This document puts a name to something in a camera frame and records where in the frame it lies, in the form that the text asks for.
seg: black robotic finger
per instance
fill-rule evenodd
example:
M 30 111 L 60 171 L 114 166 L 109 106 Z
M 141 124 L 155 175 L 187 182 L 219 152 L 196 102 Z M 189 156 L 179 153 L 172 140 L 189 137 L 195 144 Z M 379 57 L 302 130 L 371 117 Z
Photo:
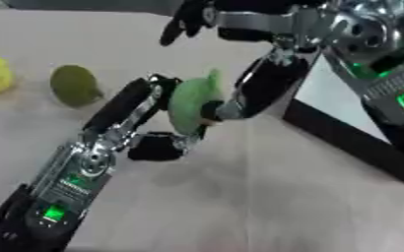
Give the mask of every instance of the black robotic finger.
M 128 151 L 128 158 L 132 160 L 170 161 L 183 155 L 184 151 L 174 145 L 173 134 L 168 132 L 151 132 Z
M 282 97 L 297 81 L 306 76 L 309 69 L 305 59 L 296 57 L 288 66 L 275 64 L 269 59 L 260 64 L 258 71 L 241 86 L 241 92 L 246 99 L 246 118 L 260 113 Z
M 183 33 L 185 32 L 185 29 L 182 28 L 179 25 L 179 21 L 178 20 L 172 20 L 164 29 L 162 35 L 161 35 L 161 39 L 160 39 L 160 44 L 162 46 L 169 46 L 172 43 L 174 43 L 177 38 Z
M 163 94 L 161 95 L 158 104 L 160 110 L 167 111 L 169 99 L 171 98 L 177 85 L 182 83 L 182 80 L 179 78 L 167 78 L 162 75 L 155 74 L 149 78 L 149 81 L 153 85 L 159 85 L 161 88 L 163 88 Z
M 204 9 L 212 0 L 186 0 L 177 10 L 172 20 L 164 29 L 160 44 L 168 46 L 182 34 L 193 37 L 197 35 L 202 27 L 210 27 L 204 21 Z

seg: white table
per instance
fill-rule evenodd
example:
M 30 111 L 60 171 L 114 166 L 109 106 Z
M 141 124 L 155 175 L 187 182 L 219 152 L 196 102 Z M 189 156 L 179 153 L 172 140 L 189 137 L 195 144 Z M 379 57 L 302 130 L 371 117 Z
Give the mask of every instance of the white table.
M 74 111 L 47 88 L 63 64 L 92 70 L 107 96 L 149 73 L 189 78 L 211 67 L 225 90 L 265 44 L 205 31 L 158 46 L 168 18 L 0 11 L 0 55 L 20 77 L 0 96 L 0 203 L 74 136 L 101 104 Z M 169 129 L 160 115 L 148 128 Z M 281 122 L 271 111 L 210 130 L 187 158 L 119 160 L 70 251 L 404 251 L 404 185 Z

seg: robotic hand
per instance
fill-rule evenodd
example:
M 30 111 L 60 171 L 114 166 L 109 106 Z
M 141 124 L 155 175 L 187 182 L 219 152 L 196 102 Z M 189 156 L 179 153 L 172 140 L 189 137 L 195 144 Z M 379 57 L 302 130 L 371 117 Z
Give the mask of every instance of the robotic hand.
M 129 149 L 134 160 L 172 160 L 204 137 L 139 133 L 181 82 L 153 75 L 127 85 L 83 128 L 60 146 L 29 185 L 23 184 L 0 207 L 0 252 L 60 252 L 87 215 L 114 172 L 115 154 Z
M 305 77 L 309 66 L 301 54 L 316 51 L 341 29 L 331 26 L 335 13 L 323 0 L 187 0 L 165 28 L 161 44 L 214 26 L 223 39 L 272 43 L 271 51 L 238 79 L 232 99 L 209 102 L 201 111 L 214 121 L 250 118 Z
M 207 104 L 204 117 L 257 114 L 305 76 L 302 53 L 319 49 L 375 120 L 404 127 L 404 0 L 186 0 L 161 44 L 214 26 L 220 38 L 274 48 L 245 71 L 230 101 Z

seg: green pear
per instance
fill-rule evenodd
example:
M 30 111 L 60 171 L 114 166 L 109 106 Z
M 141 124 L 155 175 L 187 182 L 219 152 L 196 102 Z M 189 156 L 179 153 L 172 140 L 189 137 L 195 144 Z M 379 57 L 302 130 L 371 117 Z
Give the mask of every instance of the green pear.
M 95 76 L 80 66 L 59 67 L 50 78 L 50 86 L 61 102 L 74 108 L 92 104 L 103 97 Z
M 169 122 L 179 134 L 193 134 L 204 124 L 202 106 L 211 100 L 223 100 L 220 72 L 216 69 L 207 78 L 191 79 L 177 85 L 168 102 Z

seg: silver metal part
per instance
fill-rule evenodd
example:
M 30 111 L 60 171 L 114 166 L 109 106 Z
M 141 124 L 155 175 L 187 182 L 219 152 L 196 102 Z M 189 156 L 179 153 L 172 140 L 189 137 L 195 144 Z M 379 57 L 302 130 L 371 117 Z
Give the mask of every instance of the silver metal part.
M 333 71 L 363 96 L 375 79 L 404 64 L 402 59 L 396 66 L 381 67 L 404 55 L 404 1 L 343 1 L 338 8 L 335 23 L 348 25 L 327 42 L 323 54 Z
M 328 36 L 335 36 L 339 28 L 334 23 L 337 12 L 332 5 L 319 8 L 294 6 L 284 15 L 254 12 L 219 12 L 220 28 L 268 32 L 277 36 L 292 35 L 295 48 L 319 44 Z

